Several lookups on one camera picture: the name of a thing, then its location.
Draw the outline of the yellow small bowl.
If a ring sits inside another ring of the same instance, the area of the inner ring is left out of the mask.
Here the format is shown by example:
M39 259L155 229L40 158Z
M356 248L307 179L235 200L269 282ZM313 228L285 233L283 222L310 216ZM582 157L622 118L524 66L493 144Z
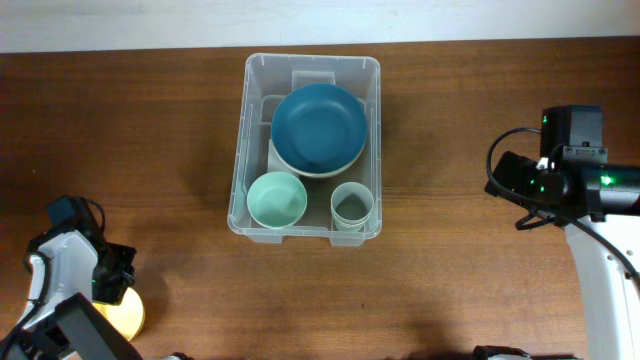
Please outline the yellow small bowl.
M132 287L126 290L119 305L94 302L93 306L128 341L134 339L144 326L142 298Z

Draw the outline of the grey plastic cup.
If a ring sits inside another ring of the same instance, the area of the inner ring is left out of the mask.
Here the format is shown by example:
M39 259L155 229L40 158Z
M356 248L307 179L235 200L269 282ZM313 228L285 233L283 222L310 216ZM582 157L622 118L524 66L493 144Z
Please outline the grey plastic cup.
M332 215L346 224L359 224L373 212L372 192L358 182L345 182L335 188L330 198Z

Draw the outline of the light teal small bowl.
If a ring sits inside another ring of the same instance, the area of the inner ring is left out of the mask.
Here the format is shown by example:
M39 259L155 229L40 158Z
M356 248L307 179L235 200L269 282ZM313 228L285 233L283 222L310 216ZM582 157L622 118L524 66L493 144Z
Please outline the light teal small bowl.
M247 194L251 217L271 229L295 225L303 217L307 204L303 183L286 172L265 173L253 182Z

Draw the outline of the dark blue large bowl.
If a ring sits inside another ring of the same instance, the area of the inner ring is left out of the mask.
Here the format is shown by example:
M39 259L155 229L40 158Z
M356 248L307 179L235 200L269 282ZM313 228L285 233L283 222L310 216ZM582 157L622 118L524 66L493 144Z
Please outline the dark blue large bowl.
M298 88L277 106L271 140L281 160L310 177L331 177L357 160L368 136L362 104L328 83Z

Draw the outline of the clear plastic storage bin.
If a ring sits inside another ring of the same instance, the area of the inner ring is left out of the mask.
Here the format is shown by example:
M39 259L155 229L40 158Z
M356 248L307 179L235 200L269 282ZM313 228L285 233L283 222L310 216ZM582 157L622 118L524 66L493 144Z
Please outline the clear plastic storage bin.
M308 194L303 217L281 229L259 225L250 215L247 194L252 183L267 173L271 122L280 102L292 91L315 83L342 87L364 108L368 136L358 159L341 173L313 178L301 175ZM280 244L286 237L327 238L333 246L357 247L382 230L381 67L373 57L255 53L245 64L242 109L235 151L229 228L255 243ZM345 182L365 185L373 194L369 222L359 232L338 231L330 198Z

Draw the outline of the cream plastic cup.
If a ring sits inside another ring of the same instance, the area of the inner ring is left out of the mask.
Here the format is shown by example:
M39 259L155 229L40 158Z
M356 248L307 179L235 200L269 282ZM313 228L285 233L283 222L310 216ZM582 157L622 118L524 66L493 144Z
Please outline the cream plastic cup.
M336 229L341 232L359 232L368 222L368 217L359 220L348 220L339 216L333 217L333 223Z

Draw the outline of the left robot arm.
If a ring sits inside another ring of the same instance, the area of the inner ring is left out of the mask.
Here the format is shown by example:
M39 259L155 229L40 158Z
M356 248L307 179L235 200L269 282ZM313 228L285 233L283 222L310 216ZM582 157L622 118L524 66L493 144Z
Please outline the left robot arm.
M135 283L136 249L110 243L80 196L47 205L52 227L27 246L31 284L23 315L1 341L3 359L139 359L141 355L93 306L119 305Z

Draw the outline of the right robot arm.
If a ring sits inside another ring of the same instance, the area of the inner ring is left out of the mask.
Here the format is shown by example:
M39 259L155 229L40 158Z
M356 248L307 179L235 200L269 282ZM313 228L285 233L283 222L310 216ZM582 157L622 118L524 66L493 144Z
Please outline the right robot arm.
M576 265L593 359L639 356L639 169L608 161L598 106L542 113L539 158L485 161L486 193L527 214L515 226L554 225Z

